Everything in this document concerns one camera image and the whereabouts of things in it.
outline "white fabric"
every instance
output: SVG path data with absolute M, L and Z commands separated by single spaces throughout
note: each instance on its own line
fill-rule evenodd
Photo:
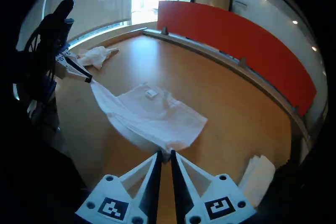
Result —
M 264 155 L 260 158 L 254 156 L 249 160 L 249 165 L 238 187 L 253 207 L 260 204 L 272 182 L 275 171 L 275 166 Z
M 94 66 L 98 70 L 102 68 L 102 63 L 110 57 L 110 54 L 115 54 L 119 51 L 118 48 L 106 49 L 104 46 L 95 47 L 91 50 L 80 49 L 78 53 L 78 63 L 82 66 Z
M 170 153 L 190 146 L 207 122 L 170 92 L 148 83 L 118 97 L 94 80 L 91 88 L 110 123 L 130 142 L 150 152 L 162 148 Z

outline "white cloth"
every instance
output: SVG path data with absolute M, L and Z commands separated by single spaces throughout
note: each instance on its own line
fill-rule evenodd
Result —
M 148 83 L 118 97 L 94 80 L 91 88 L 110 123 L 130 142 L 150 152 L 162 148 L 170 153 L 190 146 L 207 122 L 170 92 Z
M 275 166 L 264 155 L 260 158 L 254 156 L 249 160 L 238 187 L 253 207 L 260 204 L 273 180 L 275 171 Z
M 92 65 L 99 70 L 102 68 L 102 63 L 110 57 L 110 54 L 116 54 L 118 51 L 118 48 L 106 49 L 104 46 L 95 47 L 91 50 L 80 49 L 78 63 L 82 66 Z

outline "red wall panel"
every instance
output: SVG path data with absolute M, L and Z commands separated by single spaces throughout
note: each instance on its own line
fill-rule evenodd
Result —
M 232 12 L 178 1 L 159 3 L 157 28 L 217 48 L 247 65 L 276 87 L 304 115 L 316 94 L 297 57 L 275 36 Z

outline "wooden floor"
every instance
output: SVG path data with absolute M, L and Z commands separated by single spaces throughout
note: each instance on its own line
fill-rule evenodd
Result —
M 227 173 L 239 183 L 248 160 L 265 155 L 276 167 L 290 154 L 288 116 L 252 84 L 223 66 L 177 45 L 139 36 L 122 42 L 120 52 L 94 79 L 115 96 L 143 82 L 168 91 L 208 122 L 180 154 L 212 175 Z M 122 138 L 98 107 L 89 84 L 58 83 L 60 128 L 80 175 L 93 188 L 104 174 L 120 176 L 151 156 Z M 170 164 L 163 165 L 157 222 L 175 223 Z

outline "label tag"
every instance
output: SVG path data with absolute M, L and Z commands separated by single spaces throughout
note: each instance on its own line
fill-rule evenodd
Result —
M 223 217 L 236 211 L 228 197 L 205 202 L 205 208 L 207 209 L 210 220 Z
M 106 197 L 102 205 L 98 209 L 98 213 L 106 215 L 110 218 L 123 220 L 129 204 Z
M 153 89 L 149 89 L 146 91 L 146 97 L 150 100 L 152 100 L 158 93 L 154 91 Z

